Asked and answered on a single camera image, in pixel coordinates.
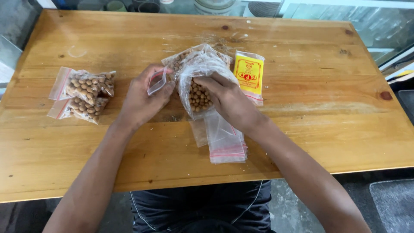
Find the left hand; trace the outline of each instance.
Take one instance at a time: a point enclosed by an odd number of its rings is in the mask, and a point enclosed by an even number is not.
[[[169,101],[173,93],[175,82],[167,82],[159,91],[148,96],[147,88],[150,77],[164,68],[161,64],[151,64],[136,78],[132,79],[127,96],[122,105],[117,121],[127,124],[136,131],[141,125],[149,121]],[[173,70],[167,68],[167,74]]]

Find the yellow label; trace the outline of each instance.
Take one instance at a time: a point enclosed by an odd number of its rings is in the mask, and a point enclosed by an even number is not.
[[[262,94],[263,61],[245,56],[236,56],[234,76],[240,88],[255,94]]]

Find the right hand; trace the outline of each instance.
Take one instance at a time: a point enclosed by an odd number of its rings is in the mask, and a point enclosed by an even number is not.
[[[218,73],[197,77],[194,82],[207,88],[217,112],[232,126],[252,137],[269,118],[256,109],[240,87]]]

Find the stack of plates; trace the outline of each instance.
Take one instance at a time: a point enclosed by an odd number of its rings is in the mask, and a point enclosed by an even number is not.
[[[279,2],[249,2],[249,10],[256,17],[276,17]]]

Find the wood grain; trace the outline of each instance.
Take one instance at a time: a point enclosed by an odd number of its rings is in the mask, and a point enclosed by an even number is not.
[[[119,113],[130,80],[200,43],[264,56],[259,109],[329,172],[414,166],[414,128],[348,22],[44,10],[0,102],[0,202],[62,196]],[[46,116],[61,66],[117,71],[100,125]],[[248,138],[246,164],[211,164],[187,120],[173,93],[129,143],[115,191],[281,177]]]

